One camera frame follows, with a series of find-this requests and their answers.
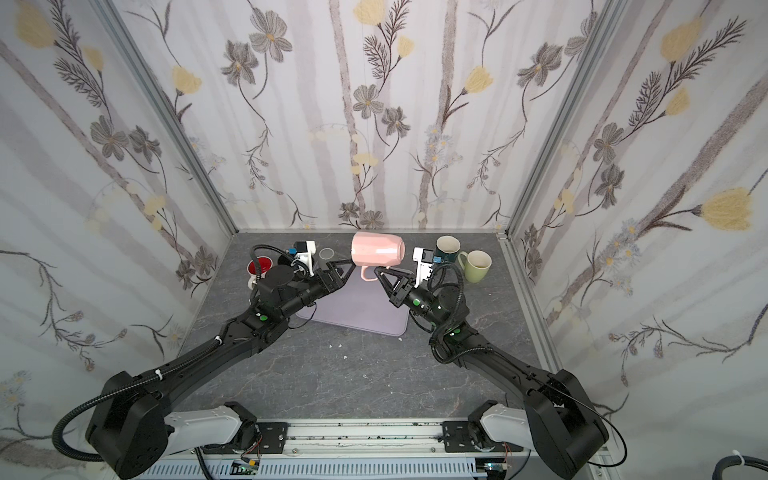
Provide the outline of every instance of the mug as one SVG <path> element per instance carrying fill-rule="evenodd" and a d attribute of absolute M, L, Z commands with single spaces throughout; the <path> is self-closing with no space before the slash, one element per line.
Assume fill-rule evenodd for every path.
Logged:
<path fill-rule="evenodd" d="M 473 250 L 458 254 L 458 264 L 464 269 L 464 278 L 470 283 L 477 283 L 485 277 L 491 268 L 491 256 L 482 250 Z"/>
<path fill-rule="evenodd" d="M 399 265 L 405 254 L 406 243 L 397 235 L 358 232 L 352 238 L 352 260 L 362 267 L 360 277 L 366 282 L 376 281 L 375 277 L 366 278 L 366 268 Z"/>
<path fill-rule="evenodd" d="M 257 257 L 257 260 L 259 260 L 259 266 L 261 267 L 261 276 L 264 276 L 272 268 L 272 259 L 269 257 Z M 248 262 L 248 273 L 250 274 L 248 288 L 253 290 L 253 285 L 256 284 L 256 265 L 253 263 L 253 260 Z"/>
<path fill-rule="evenodd" d="M 454 263 L 461 249 L 462 244 L 455 237 L 444 235 L 437 239 L 435 257 L 441 257 L 443 263 Z"/>

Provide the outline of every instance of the mug handle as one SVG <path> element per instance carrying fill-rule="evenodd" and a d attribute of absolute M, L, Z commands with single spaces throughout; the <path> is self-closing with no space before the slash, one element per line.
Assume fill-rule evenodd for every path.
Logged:
<path fill-rule="evenodd" d="M 366 277 L 366 268 L 367 266 L 361 266 L 360 267 L 360 278 L 362 278 L 366 282 L 376 282 L 378 279 L 376 277 L 368 278 Z"/>
<path fill-rule="evenodd" d="M 456 257 L 456 261 L 458 262 L 459 265 L 462 266 L 462 270 L 466 270 L 467 267 L 464 264 L 464 262 L 462 262 L 462 255 L 467 257 L 467 261 L 469 261 L 469 253 L 466 253 L 464 251 L 458 253 L 458 256 Z"/>

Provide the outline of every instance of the pink mug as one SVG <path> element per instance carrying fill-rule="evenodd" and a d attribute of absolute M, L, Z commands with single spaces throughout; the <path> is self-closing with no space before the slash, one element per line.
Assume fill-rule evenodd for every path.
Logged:
<path fill-rule="evenodd" d="M 352 238 L 352 260 L 362 267 L 360 277 L 366 282 L 376 281 L 366 278 L 366 268 L 399 265 L 405 254 L 406 244 L 397 235 L 358 232 Z"/>

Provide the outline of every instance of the purple mat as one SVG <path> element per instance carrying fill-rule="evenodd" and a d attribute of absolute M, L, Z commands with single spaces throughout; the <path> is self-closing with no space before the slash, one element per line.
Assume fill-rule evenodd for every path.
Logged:
<path fill-rule="evenodd" d="M 296 316 L 308 319 L 314 309 L 314 306 L 305 307 Z M 363 281 L 358 267 L 344 288 L 317 300 L 317 312 L 312 320 L 400 336 L 408 326 L 408 307 L 395 308 L 389 302 L 381 283 Z"/>

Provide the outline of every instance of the dark green mug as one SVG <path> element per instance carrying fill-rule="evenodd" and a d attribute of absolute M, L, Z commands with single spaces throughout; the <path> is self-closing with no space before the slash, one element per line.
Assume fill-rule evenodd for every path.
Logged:
<path fill-rule="evenodd" d="M 441 257 L 443 263 L 455 263 L 458 252 L 462 249 L 462 244 L 450 235 L 443 235 L 437 239 L 435 248 L 435 257 Z"/>

